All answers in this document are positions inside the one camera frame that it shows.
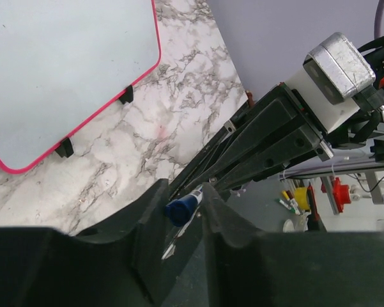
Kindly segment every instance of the silver metal block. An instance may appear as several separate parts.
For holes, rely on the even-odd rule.
[[[339,210],[337,207],[337,202],[334,198],[334,190],[332,188],[331,180],[329,179],[329,177],[321,177],[321,181],[325,186],[326,195],[328,196],[328,200],[330,201],[332,213],[334,213],[335,216],[338,216]]]
[[[303,67],[332,104],[351,98],[376,78],[361,53],[342,33],[334,33],[308,53]]]
[[[228,133],[233,133],[236,131],[236,127],[231,120],[228,120],[226,123],[224,123],[224,127],[227,129]]]
[[[330,160],[334,157],[334,152],[329,147],[329,145],[322,141],[318,147],[315,149],[316,153],[318,154],[318,157],[321,159],[322,162]]]

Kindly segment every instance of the white plastic part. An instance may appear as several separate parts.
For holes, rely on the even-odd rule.
[[[288,219],[284,222],[284,226],[282,227],[283,232],[295,232],[294,223],[292,220]]]
[[[331,104],[303,68],[285,83],[301,94],[328,133],[334,131],[359,110],[351,98],[341,104]]]
[[[359,194],[350,194],[351,201],[358,201],[361,199],[361,196]]]

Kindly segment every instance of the white marble surface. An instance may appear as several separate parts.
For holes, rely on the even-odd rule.
[[[162,60],[28,173],[0,170],[0,226],[49,225],[75,234],[123,208],[158,178],[174,178],[245,101],[208,5],[156,0]]]

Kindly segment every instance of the blue marker cap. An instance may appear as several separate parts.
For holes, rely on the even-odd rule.
[[[188,194],[166,205],[165,216],[167,216],[176,227],[182,227],[192,218],[197,204],[197,198]]]

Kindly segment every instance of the black cable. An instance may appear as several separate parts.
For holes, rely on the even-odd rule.
[[[350,175],[350,174],[346,174],[347,176],[349,176],[349,177],[351,177],[351,178],[354,178],[355,180],[358,180],[358,177],[357,176],[352,176],[352,175]]]
[[[361,181],[359,180],[358,177],[353,177],[353,176],[351,176],[351,175],[349,175],[349,174],[347,174],[347,176],[349,176],[349,177],[351,177],[351,178],[354,178],[354,179],[359,183],[361,189],[364,190],[366,193],[370,193],[370,192],[372,192],[373,190],[375,190],[375,188],[376,188],[376,187],[382,182],[382,180],[384,179],[384,176],[383,176],[382,178],[380,178],[380,179],[378,180],[378,182],[373,186],[372,189],[370,189],[370,190],[365,190],[365,188],[363,187],[363,185],[362,185],[362,183],[361,183]]]
[[[379,0],[378,6],[376,7],[375,22],[374,22],[374,38],[375,39],[381,37],[383,11],[384,11],[384,0]]]
[[[382,47],[384,47],[384,36],[381,36],[381,37],[359,47],[358,51],[360,53],[363,53],[363,52],[369,51],[371,49],[378,49],[378,48],[382,48]]]

